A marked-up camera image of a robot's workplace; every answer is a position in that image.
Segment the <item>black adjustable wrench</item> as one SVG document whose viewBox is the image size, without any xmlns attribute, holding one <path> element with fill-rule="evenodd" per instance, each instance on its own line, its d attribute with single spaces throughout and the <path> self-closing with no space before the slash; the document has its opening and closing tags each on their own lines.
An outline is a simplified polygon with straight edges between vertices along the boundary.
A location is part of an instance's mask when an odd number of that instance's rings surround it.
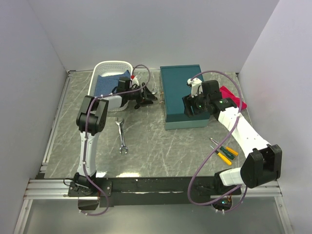
<svg viewBox="0 0 312 234">
<path fill-rule="evenodd" d="M 136 101 L 135 109 L 147 106 L 147 105 L 142 105 L 141 104 L 141 102 L 142 102 L 142 90 L 139 91 L 138 94 L 136 95 L 135 101 Z"/>
</svg>

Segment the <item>teal storage box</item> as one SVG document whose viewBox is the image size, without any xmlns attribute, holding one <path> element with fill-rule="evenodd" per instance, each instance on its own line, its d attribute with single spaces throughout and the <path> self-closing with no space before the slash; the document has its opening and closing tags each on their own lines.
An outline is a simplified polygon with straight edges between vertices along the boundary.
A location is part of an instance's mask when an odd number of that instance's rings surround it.
<svg viewBox="0 0 312 234">
<path fill-rule="evenodd" d="M 184 114 L 182 98 L 191 93 L 187 80 L 201 73 L 200 65 L 160 67 L 160 87 L 164 100 L 165 130 L 206 127 L 209 113 L 188 117 Z"/>
</svg>

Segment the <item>green handled screwdriver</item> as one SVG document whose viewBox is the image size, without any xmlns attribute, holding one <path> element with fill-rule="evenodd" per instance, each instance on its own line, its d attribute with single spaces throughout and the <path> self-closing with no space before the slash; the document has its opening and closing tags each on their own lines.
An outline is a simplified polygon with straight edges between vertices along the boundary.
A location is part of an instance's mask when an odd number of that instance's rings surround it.
<svg viewBox="0 0 312 234">
<path fill-rule="evenodd" d="M 231 160 L 234 160 L 238 156 L 238 152 L 236 152 L 236 153 L 230 152 L 229 150 L 227 150 L 224 147 L 221 147 L 220 150 L 217 150 L 217 152 L 219 152 L 219 153 L 222 152 L 223 155 L 225 155 L 227 158 L 229 158 Z"/>
</svg>

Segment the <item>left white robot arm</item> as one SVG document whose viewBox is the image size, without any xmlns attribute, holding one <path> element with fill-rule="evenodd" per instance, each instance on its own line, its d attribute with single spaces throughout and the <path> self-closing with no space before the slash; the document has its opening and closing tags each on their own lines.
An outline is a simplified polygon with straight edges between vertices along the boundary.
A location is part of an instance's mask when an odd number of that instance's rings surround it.
<svg viewBox="0 0 312 234">
<path fill-rule="evenodd" d="M 136 101 L 136 106 L 140 107 L 152 104 L 154 99 L 156 97 L 147 84 L 139 83 L 136 76 L 99 76 L 94 91 L 83 98 L 76 118 L 81 137 L 77 175 L 95 176 L 97 143 L 109 111 L 125 107 L 130 100 Z"/>
</svg>

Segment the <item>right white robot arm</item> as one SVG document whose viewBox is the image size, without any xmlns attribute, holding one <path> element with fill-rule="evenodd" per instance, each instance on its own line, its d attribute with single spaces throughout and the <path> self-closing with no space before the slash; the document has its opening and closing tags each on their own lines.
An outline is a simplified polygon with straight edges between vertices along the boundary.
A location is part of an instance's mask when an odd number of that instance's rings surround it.
<svg viewBox="0 0 312 234">
<path fill-rule="evenodd" d="M 223 98 L 216 80 L 201 81 L 189 79 L 191 93 L 183 97 L 184 113 L 192 117 L 208 112 L 213 115 L 239 144 L 245 155 L 240 168 L 217 173 L 214 190 L 225 194 L 232 185 L 246 185 L 255 188 L 275 181 L 281 176 L 282 150 L 264 140 L 239 113 L 239 107 L 231 98 Z"/>
</svg>

